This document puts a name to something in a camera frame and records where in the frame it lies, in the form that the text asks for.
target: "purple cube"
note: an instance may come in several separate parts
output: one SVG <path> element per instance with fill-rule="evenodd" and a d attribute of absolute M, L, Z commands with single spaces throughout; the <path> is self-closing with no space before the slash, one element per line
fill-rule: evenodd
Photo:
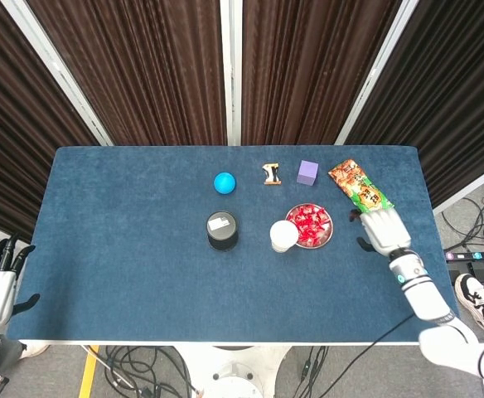
<path fill-rule="evenodd" d="M 299 167 L 298 182 L 306 185 L 314 185 L 317 175 L 317 163 L 301 161 Z"/>

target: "black can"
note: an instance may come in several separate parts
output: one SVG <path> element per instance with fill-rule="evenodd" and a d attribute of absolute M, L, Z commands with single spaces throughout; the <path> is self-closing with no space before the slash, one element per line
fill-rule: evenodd
<path fill-rule="evenodd" d="M 207 219 L 207 237 L 217 250 L 229 250 L 239 241 L 238 224 L 228 211 L 217 211 Z"/>

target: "label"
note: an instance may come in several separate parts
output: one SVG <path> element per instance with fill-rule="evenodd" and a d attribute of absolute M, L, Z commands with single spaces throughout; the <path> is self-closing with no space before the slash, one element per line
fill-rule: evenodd
<path fill-rule="evenodd" d="M 211 229 L 211 231 L 214 231 L 214 230 L 217 230 L 219 228 L 223 228 L 224 226 L 228 226 L 229 220 L 225 217 L 218 217 L 218 218 L 215 218 L 213 220 L 210 220 L 208 222 L 208 224 L 209 224 L 209 228 Z"/>

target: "blue ball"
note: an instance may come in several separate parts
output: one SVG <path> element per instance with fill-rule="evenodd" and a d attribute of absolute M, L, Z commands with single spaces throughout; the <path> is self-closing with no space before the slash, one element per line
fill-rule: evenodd
<path fill-rule="evenodd" d="M 221 172 L 215 177 L 215 189 L 218 193 L 227 195 L 236 187 L 236 180 L 230 172 Z"/>

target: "red candy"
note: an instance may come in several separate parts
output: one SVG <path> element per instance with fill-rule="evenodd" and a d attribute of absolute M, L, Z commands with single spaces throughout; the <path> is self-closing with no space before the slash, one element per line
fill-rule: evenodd
<path fill-rule="evenodd" d="M 316 205 L 298 207 L 288 215 L 288 220 L 299 230 L 298 243 L 307 247 L 320 244 L 320 239 L 325 234 L 323 226 L 330 222 L 325 209 Z"/>

